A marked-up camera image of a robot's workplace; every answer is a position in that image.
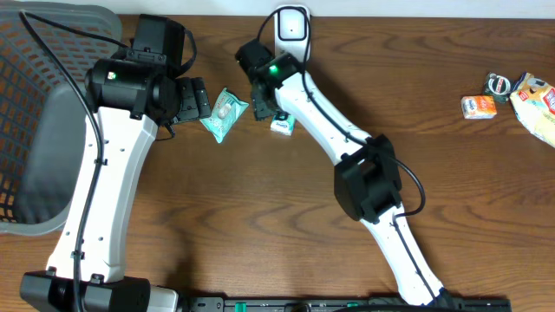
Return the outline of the mint Zappy wipes packet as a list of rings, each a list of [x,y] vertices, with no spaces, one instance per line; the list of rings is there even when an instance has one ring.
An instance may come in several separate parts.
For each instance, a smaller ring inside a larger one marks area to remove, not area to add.
[[[220,144],[248,107],[249,104],[246,101],[240,100],[228,88],[224,88],[219,94],[211,114],[202,119],[201,123]]]

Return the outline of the teal tissue pack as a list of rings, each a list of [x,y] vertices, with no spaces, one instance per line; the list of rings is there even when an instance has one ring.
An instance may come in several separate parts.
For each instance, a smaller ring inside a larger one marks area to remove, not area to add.
[[[291,114],[281,112],[273,116],[271,121],[271,131],[286,136],[292,136],[295,128],[296,119]]]

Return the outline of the orange tissue pack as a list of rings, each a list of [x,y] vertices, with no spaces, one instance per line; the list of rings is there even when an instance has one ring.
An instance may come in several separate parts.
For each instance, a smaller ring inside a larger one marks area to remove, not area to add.
[[[490,95],[464,96],[460,104],[463,117],[468,120],[492,119],[497,115],[494,99]]]

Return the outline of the Zam-Buk ointment tin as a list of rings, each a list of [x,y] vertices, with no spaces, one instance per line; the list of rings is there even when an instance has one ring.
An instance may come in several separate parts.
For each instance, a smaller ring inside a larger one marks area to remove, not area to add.
[[[507,104],[511,92],[513,91],[513,82],[502,75],[488,73],[482,88],[482,94],[492,96],[493,100],[499,104]]]

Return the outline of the large yellow wipes packet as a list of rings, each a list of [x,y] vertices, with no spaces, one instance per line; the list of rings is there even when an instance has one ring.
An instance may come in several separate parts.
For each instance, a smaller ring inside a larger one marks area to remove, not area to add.
[[[515,82],[510,101],[525,129],[554,146],[554,86],[525,72]]]

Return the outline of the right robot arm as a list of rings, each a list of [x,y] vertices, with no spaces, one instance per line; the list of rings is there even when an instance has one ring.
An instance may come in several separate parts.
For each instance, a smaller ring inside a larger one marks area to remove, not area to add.
[[[410,213],[402,202],[400,172],[414,173],[396,158],[389,139],[372,137],[346,119],[293,55],[275,56],[253,39],[235,59],[251,84],[256,119],[290,114],[326,152],[334,166],[338,204],[376,240],[402,299],[415,306],[438,305],[443,285],[408,227]]]

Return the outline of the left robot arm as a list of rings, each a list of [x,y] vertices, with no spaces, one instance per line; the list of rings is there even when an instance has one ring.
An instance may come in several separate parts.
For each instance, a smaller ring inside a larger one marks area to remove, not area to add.
[[[135,36],[85,74],[76,96],[85,143],[69,214],[43,271],[28,272],[21,298],[40,311],[179,311],[179,293],[130,277],[127,228],[141,168],[161,127],[210,113],[205,84],[189,78],[192,32],[140,16]]]

